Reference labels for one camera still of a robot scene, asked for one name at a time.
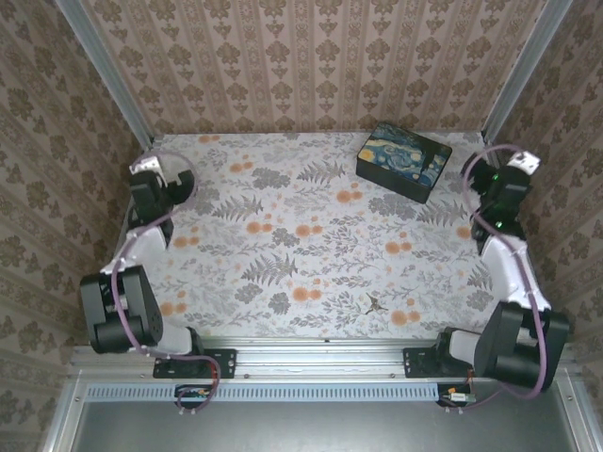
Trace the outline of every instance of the starry night box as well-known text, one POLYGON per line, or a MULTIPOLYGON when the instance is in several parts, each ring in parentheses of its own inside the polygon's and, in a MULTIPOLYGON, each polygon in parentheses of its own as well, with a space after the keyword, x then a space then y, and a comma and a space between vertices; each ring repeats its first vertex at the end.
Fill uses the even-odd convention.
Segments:
POLYGON ((356 174, 411 200, 425 203, 452 149, 380 122, 356 161, 356 174))

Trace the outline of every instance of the table surface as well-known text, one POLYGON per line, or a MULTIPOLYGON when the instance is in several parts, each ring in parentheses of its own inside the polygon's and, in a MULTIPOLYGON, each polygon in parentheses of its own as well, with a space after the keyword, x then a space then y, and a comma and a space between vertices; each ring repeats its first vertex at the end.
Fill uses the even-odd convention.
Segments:
POLYGON ((190 158, 200 184, 148 268, 164 317, 219 336, 480 331, 496 302, 459 172, 481 137, 424 135, 453 149, 427 204, 356 176, 366 133, 163 137, 155 149, 190 158))

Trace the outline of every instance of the patterned wallpaper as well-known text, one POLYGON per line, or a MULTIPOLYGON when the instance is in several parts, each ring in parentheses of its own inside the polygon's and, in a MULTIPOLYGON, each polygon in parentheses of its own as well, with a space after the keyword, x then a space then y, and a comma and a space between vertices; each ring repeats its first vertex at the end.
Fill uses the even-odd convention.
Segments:
POLYGON ((139 146, 52 1, 0 2, 0 450, 36 450, 139 146))
POLYGON ((542 167, 525 205, 539 281, 574 325, 603 419, 603 2, 574 2, 507 120, 500 142, 542 167))
POLYGON ((546 0, 85 0, 156 135, 480 130, 546 0))

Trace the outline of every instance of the gray metal floor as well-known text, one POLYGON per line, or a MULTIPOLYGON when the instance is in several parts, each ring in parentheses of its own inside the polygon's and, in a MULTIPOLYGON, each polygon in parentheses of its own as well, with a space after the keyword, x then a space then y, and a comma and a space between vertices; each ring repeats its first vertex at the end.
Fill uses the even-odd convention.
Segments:
POLYGON ((461 415, 434 403, 87 403, 78 452, 575 451, 559 394, 501 395, 461 415))

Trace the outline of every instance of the wire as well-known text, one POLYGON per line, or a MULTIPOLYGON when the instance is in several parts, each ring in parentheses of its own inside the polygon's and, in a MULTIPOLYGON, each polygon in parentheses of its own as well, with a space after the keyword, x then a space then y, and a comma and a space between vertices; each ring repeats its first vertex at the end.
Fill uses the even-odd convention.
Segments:
POLYGON ((194 201, 195 201, 195 197, 197 195, 197 188, 199 186, 199 176, 195 170, 195 166, 193 165, 193 163, 186 158, 185 156, 179 154, 179 153, 175 153, 175 152, 171 152, 171 151, 161 151, 161 152, 147 152, 144 153, 143 155, 141 155, 132 165, 136 165, 140 160, 146 159, 148 157, 152 157, 152 156, 162 156, 162 155, 174 155, 179 157, 180 159, 184 160, 187 165, 189 166, 190 171, 193 174, 193 188, 192 191, 190 192, 190 195, 188 196, 187 200, 184 201, 183 203, 181 203, 180 205, 178 205, 177 207, 175 207, 174 209, 172 209, 169 213, 167 213, 166 215, 159 217, 157 219, 155 219, 154 221, 151 221, 148 225, 146 226, 142 226, 140 228, 137 228, 136 230, 134 230, 134 234, 132 236, 132 238, 130 238, 128 241, 125 242, 124 246, 122 247, 122 249, 120 250, 120 252, 117 255, 117 261, 118 263, 113 267, 113 270, 111 271, 111 295, 113 296, 113 303, 115 304, 115 308, 117 311, 117 314, 120 318, 120 321, 122 322, 123 325, 123 330, 125 332, 125 335, 128 337, 128 340, 130 341, 130 344, 132 344, 132 347, 140 354, 142 355, 146 355, 146 356, 150 356, 153 358, 159 358, 159 359, 163 359, 163 360, 176 360, 176 361, 207 361, 209 362, 213 367, 212 367, 212 375, 213 372, 215 371, 215 377, 212 379, 212 388, 211 391, 209 392, 209 394, 207 395, 207 398, 205 399, 205 401, 199 406, 198 410, 204 408, 209 401, 214 397, 214 395, 216 394, 216 392, 218 391, 218 386, 220 385, 220 364, 211 356, 206 356, 206 355, 169 355, 167 353, 161 353, 155 350, 151 350, 149 348, 143 348, 140 345, 140 342, 138 341, 138 339, 136 338, 136 336, 134 335, 134 333, 132 332, 132 330, 130 329, 130 326, 128 325, 128 319, 127 316, 125 314, 125 311, 123 309, 122 306, 122 302, 120 301, 120 295, 119 295, 119 290, 118 290, 118 285, 117 285, 117 276, 118 273, 120 272, 120 267, 122 263, 125 263, 125 258, 128 255, 128 252, 132 249, 132 247, 134 246, 134 244, 136 243, 138 237, 144 233, 146 233, 147 231, 153 229, 155 226, 160 225, 161 223, 163 223, 164 221, 166 221, 167 219, 170 219, 171 217, 173 217, 176 213, 181 212, 185 209, 188 209, 190 206, 194 205, 194 201))
POLYGON ((473 410, 474 408, 478 408, 481 405, 485 405, 490 400, 492 400, 493 398, 498 396, 500 393, 502 393, 502 389, 497 389, 492 394, 490 394, 488 397, 486 397, 484 400, 480 400, 479 402, 472 403, 471 405, 467 405, 466 407, 463 407, 463 410, 473 410))
MULTIPOLYGON (((212 387, 216 384, 216 377, 218 375, 218 372, 216 370, 216 367, 211 363, 209 365, 211 367, 211 375, 212 375, 212 387)), ((199 403, 199 405, 197 405, 194 408, 191 409, 187 409, 182 405, 182 399, 184 397, 185 394, 189 394, 192 392, 199 392, 199 394, 201 393, 201 391, 205 391, 204 387, 194 387, 194 386, 188 386, 186 388, 182 388, 178 394, 178 397, 176 398, 176 407, 178 407, 180 409, 180 413, 184 413, 185 411, 189 411, 191 414, 195 414, 197 411, 202 410, 208 403, 209 403, 209 399, 206 397, 205 400, 201 403, 199 403)))
MULTIPOLYGON (((538 372, 538 379, 536 380, 536 384, 534 385, 534 387, 525 394, 518 393, 517 391, 512 389, 507 384, 503 384, 502 387, 506 391, 508 391, 509 393, 513 394, 516 397, 523 398, 523 399, 532 399, 532 398, 537 397, 540 394, 540 392, 542 391, 543 386, 545 384, 545 377, 546 377, 545 333, 543 331, 542 321, 540 320, 540 313, 538 311, 538 303, 536 302, 536 297, 533 295, 533 291, 532 291, 531 284, 530 284, 530 278, 528 277, 528 272, 524 268, 521 258, 516 253, 516 249, 509 242, 509 240, 507 240, 505 238, 504 234, 501 234, 499 231, 497 231, 495 228, 493 228, 485 219, 483 219, 483 217, 480 215, 480 212, 479 212, 480 209, 479 208, 474 209, 471 205, 471 200, 469 200, 469 178, 470 178, 471 170, 473 170, 473 167, 475 167, 475 165, 478 163, 478 161, 481 160, 482 157, 485 157, 487 154, 492 153, 494 151, 500 151, 503 149, 513 151, 514 153, 524 153, 525 152, 523 149, 521 149, 520 147, 515 146, 513 144, 500 144, 497 146, 492 146, 491 148, 488 148, 488 149, 482 151, 481 153, 479 153, 478 155, 476 155, 475 158, 471 161, 471 163, 469 163, 469 165, 467 166, 467 168, 464 171, 463 198, 464 198, 464 202, 467 205, 467 207, 469 208, 469 210, 470 211, 473 210, 473 214, 472 214, 473 219, 475 219, 487 233, 489 233, 490 235, 493 235, 494 237, 497 237, 505 245, 505 247, 511 252, 511 256, 514 258, 515 262, 517 263, 517 267, 519 268, 519 273, 521 275, 523 284, 526 286, 526 290, 528 293, 528 299, 530 300, 531 312, 534 317, 534 326, 536 329, 536 337, 538 338, 538 350, 539 350, 539 354, 540 354, 540 369, 538 372)), ((489 400, 492 400, 494 397, 496 397, 498 395, 499 392, 500 392, 500 390, 496 391, 489 397, 485 398, 483 401, 478 402, 471 406, 477 407, 489 400)))
POLYGON ((450 386, 446 390, 442 391, 440 393, 440 395, 449 394, 450 390, 458 391, 459 389, 464 388, 466 385, 469 385, 469 387, 471 387, 472 386, 472 381, 473 381, 472 371, 468 370, 467 371, 467 378, 465 379, 465 381, 463 381, 461 384, 459 384, 457 386, 450 386))

